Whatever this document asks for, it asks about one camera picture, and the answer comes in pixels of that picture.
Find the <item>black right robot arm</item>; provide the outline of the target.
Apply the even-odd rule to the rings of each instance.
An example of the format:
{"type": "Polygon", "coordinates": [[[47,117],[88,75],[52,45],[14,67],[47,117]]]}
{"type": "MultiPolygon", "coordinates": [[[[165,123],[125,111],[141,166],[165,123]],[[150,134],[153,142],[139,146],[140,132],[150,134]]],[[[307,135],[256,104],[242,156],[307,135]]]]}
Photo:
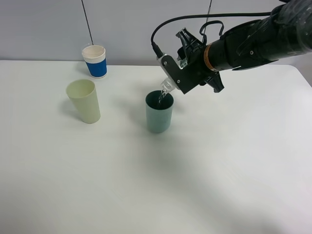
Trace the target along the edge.
{"type": "Polygon", "coordinates": [[[220,71],[247,70],[312,51],[312,2],[290,0],[270,16],[236,26],[195,53],[170,77],[183,93],[198,85],[224,89],[220,71]]]}

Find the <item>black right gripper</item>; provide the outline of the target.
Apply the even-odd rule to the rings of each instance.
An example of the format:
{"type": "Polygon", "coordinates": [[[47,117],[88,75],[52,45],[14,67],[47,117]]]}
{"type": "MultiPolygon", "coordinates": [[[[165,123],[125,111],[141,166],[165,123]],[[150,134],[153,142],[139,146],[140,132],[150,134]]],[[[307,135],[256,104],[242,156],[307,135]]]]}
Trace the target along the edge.
{"type": "Polygon", "coordinates": [[[191,34],[186,28],[181,29],[176,35],[180,39],[182,47],[177,51],[178,60],[186,59],[187,67],[193,67],[207,74],[207,78],[199,85],[208,84],[215,93],[224,89],[220,71],[234,68],[234,55],[228,49],[225,41],[215,41],[204,44],[191,34]]]}

